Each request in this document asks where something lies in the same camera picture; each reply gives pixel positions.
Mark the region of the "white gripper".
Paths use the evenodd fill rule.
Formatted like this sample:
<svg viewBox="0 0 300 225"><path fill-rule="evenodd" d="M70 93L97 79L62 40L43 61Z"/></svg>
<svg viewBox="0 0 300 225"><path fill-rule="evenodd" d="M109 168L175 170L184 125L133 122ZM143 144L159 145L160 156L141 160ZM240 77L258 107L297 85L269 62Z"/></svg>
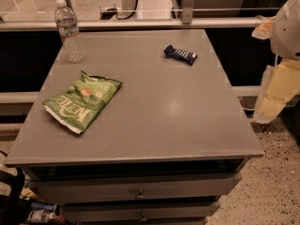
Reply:
<svg viewBox="0 0 300 225"><path fill-rule="evenodd" d="M288 0L276 17L258 16L262 22L252 31L257 39L269 39L271 51L282 58L294 59L267 66L255 103L253 120L269 124L300 91L300 0Z"/></svg>

